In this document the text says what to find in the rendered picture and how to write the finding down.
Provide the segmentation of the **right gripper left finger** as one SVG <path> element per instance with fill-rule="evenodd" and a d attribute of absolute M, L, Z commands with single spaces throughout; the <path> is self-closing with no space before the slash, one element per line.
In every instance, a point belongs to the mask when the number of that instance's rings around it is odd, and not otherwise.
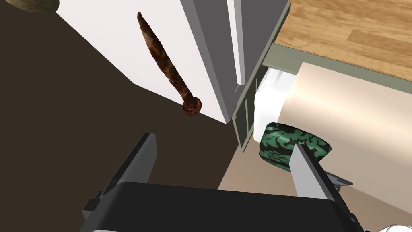
<path fill-rule="evenodd" d="M 157 143 L 154 133 L 145 133 L 126 157 L 105 189 L 97 198 L 102 198 L 122 182 L 147 183 L 157 157 Z"/>

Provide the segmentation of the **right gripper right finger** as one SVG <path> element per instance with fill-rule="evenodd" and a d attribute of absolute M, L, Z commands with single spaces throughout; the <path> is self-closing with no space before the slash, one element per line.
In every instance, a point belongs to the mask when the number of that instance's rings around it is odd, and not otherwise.
<path fill-rule="evenodd" d="M 299 197 L 341 200 L 336 187 L 306 146 L 294 145 L 289 166 Z"/>

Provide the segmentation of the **green framed bed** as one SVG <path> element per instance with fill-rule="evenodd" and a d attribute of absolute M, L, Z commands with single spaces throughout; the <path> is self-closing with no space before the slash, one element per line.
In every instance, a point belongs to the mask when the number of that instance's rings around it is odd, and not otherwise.
<path fill-rule="evenodd" d="M 240 149 L 270 122 L 316 134 L 327 170 L 412 214 L 412 0 L 284 1 L 233 115 Z"/>

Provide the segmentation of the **white door leaf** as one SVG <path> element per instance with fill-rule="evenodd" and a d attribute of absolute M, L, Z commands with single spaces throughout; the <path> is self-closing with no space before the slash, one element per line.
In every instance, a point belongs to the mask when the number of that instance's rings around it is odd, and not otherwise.
<path fill-rule="evenodd" d="M 158 68 L 143 38 L 141 13 L 160 40 L 193 96 L 201 113 L 229 122 L 211 70 L 201 56 L 181 0 L 60 0 L 57 14 L 87 40 L 132 83 L 162 97 L 183 103 Z"/>

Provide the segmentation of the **olive brown round knob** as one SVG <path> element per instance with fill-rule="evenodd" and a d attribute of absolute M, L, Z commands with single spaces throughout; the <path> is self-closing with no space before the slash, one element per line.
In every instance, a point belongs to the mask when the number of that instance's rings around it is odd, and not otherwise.
<path fill-rule="evenodd" d="M 60 0 L 5 0 L 7 3 L 27 12 L 55 13 Z"/>

